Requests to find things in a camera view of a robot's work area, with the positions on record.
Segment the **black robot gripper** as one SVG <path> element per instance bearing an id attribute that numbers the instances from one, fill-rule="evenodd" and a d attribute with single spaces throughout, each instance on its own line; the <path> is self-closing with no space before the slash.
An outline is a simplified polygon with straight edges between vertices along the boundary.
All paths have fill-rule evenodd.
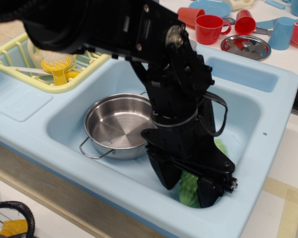
<path id="1" fill-rule="evenodd" d="M 215 145 L 218 132 L 210 99 L 176 109 L 175 115 L 152 112 L 156 128 L 141 132 L 151 166 L 168 190 L 178 183 L 182 171 L 196 176 L 200 206 L 211 207 L 224 192 L 236 188 L 235 165 Z"/>

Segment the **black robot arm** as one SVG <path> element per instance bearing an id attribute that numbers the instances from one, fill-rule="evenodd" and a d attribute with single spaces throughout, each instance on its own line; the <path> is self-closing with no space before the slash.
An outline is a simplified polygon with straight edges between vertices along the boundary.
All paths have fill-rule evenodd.
<path id="1" fill-rule="evenodd" d="M 212 68 L 191 47 L 178 15 L 152 0 L 0 0 L 0 22 L 21 20 L 43 50 L 99 51 L 129 61 L 145 86 L 155 129 L 143 130 L 147 154 L 167 189 L 182 171 L 197 177 L 201 207 L 232 192 L 234 163 L 215 145 Z"/>

